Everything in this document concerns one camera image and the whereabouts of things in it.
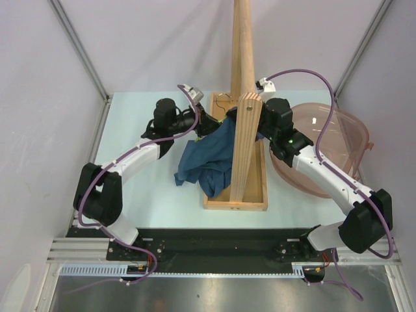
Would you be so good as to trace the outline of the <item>dark blue t shirt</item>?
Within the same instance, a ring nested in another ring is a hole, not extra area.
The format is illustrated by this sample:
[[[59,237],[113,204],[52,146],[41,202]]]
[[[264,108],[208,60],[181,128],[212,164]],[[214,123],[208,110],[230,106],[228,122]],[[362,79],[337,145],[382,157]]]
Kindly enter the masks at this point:
[[[208,198],[220,195],[229,187],[235,128],[235,122],[226,118],[210,135],[198,141],[189,140],[174,174],[175,184],[199,183]]]

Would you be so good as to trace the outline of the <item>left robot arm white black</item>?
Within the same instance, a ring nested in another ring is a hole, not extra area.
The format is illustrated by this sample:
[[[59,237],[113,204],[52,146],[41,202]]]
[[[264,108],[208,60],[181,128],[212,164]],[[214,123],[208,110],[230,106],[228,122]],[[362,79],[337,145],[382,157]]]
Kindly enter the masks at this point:
[[[150,163],[167,154],[174,138],[195,131],[199,137],[210,135],[220,122],[207,114],[198,103],[181,111],[174,100],[158,100],[153,119],[147,124],[139,142],[115,160],[105,165],[91,162],[83,166],[73,207],[78,217],[85,216],[122,242],[121,252],[131,260],[144,251],[138,229],[123,215],[124,183]]]

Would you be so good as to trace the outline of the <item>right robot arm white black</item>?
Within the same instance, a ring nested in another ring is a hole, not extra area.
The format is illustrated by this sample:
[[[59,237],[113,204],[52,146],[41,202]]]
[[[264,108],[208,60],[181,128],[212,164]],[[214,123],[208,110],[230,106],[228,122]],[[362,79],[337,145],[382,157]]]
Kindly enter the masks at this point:
[[[389,247],[385,257],[391,257],[392,198],[386,190],[362,185],[325,157],[316,142],[294,127],[286,99],[263,103],[257,132],[269,141],[275,158],[313,180],[345,215],[342,222],[317,225],[303,234],[300,254],[304,259],[314,261],[324,250],[340,247],[362,254],[383,237]]]

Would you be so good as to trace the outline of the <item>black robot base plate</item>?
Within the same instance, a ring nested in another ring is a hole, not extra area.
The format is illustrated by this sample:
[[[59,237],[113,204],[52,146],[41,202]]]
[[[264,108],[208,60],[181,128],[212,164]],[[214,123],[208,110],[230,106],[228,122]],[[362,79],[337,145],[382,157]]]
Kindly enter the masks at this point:
[[[291,265],[323,266],[334,260],[306,245],[305,228],[140,229],[136,246],[152,252],[158,273],[278,274]]]

